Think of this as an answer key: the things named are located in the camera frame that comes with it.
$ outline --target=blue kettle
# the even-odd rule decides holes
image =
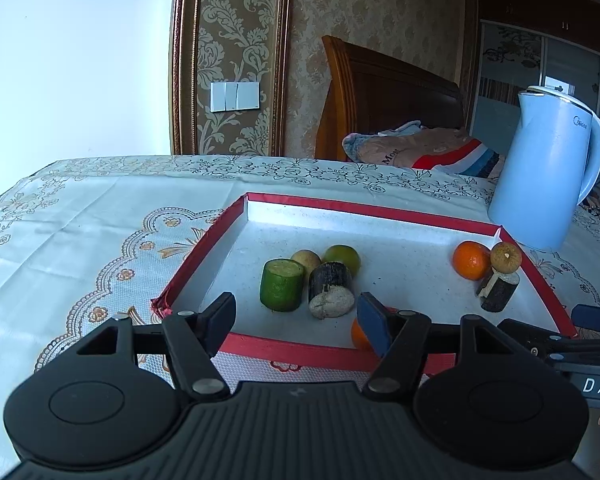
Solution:
[[[520,243],[553,252],[600,174],[600,118],[552,88],[518,97],[520,121],[488,215]]]

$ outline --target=white tablecloth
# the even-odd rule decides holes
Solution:
[[[243,193],[331,198],[488,222],[493,187],[431,171],[244,156],[66,160],[23,179],[0,197],[0,475],[17,462],[2,426],[2,408],[14,387],[112,314],[155,321],[148,301],[218,213]],[[593,216],[578,208],[558,253],[527,253],[567,311],[577,303],[600,306],[600,223]],[[144,366],[164,373],[154,356]],[[299,380],[319,376],[274,362],[263,362],[261,372],[269,380],[291,380],[290,372],[302,375]]]

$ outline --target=pillow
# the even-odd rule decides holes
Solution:
[[[464,128],[425,128],[412,121],[375,135],[349,134],[342,147],[353,162],[497,178],[504,157]]]

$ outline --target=wooden headboard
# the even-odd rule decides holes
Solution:
[[[315,157],[346,161],[342,139],[420,120],[429,128],[464,124],[460,89],[452,81],[368,48],[323,36],[331,84]]]

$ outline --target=damask wallpaper panel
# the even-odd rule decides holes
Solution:
[[[276,0],[200,0],[196,81],[198,153],[267,155]],[[259,81],[260,109],[211,112],[210,84]]]
[[[464,0],[293,0],[285,155],[312,157],[331,75],[331,34],[453,80]]]

